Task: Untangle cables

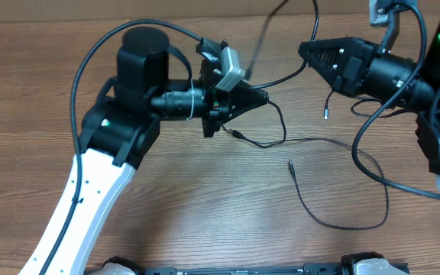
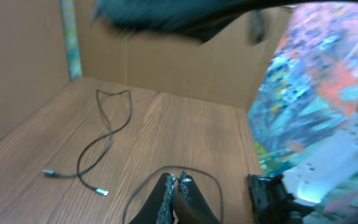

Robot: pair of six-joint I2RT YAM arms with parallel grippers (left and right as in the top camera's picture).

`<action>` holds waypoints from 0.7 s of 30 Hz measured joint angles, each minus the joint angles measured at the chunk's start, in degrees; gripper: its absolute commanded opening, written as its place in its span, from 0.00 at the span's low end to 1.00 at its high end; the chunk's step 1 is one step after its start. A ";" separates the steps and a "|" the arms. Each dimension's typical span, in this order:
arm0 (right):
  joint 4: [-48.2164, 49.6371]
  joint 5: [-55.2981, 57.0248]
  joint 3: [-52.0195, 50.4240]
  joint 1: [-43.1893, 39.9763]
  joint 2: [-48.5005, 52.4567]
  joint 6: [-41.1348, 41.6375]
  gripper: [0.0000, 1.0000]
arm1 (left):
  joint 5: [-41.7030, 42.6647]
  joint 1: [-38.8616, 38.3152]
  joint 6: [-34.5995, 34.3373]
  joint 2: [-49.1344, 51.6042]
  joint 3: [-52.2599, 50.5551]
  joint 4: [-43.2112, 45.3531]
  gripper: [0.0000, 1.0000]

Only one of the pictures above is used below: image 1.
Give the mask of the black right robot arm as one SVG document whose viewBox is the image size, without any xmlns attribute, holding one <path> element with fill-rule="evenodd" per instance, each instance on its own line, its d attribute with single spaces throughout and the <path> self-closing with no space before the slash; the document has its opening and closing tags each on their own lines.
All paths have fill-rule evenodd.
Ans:
<svg viewBox="0 0 440 275">
<path fill-rule="evenodd" d="M 400 14 L 411 11 L 418 21 L 420 42 L 416 62 L 390 51 L 400 32 Z M 379 44 L 358 37 L 311 40 L 299 45 L 299 55 L 331 87 L 347 97 L 367 94 L 382 105 L 356 134 L 351 157 L 356 167 L 385 187 L 440 201 L 440 22 L 432 39 L 414 1 L 378 1 L 374 14 L 385 17 L 387 31 Z M 387 180 L 371 172 L 358 158 L 364 132 L 388 109 L 400 107 L 416 114 L 417 143 L 435 174 L 438 192 L 429 192 Z"/>
</svg>

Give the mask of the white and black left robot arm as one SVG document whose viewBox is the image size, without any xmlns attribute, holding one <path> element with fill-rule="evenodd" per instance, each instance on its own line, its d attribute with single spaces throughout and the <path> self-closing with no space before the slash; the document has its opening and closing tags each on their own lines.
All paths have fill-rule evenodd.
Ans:
<svg viewBox="0 0 440 275">
<path fill-rule="evenodd" d="M 75 154 L 69 178 L 24 274 L 81 274 L 105 220 L 160 133 L 162 121 L 200 118 L 205 137 L 254 108 L 268 94 L 246 83 L 237 52 L 226 42 L 196 38 L 199 77 L 169 77 L 170 58 L 185 62 L 165 33 L 168 24 L 136 20 L 122 36 L 117 73 L 82 120 L 73 118 Z"/>
</svg>

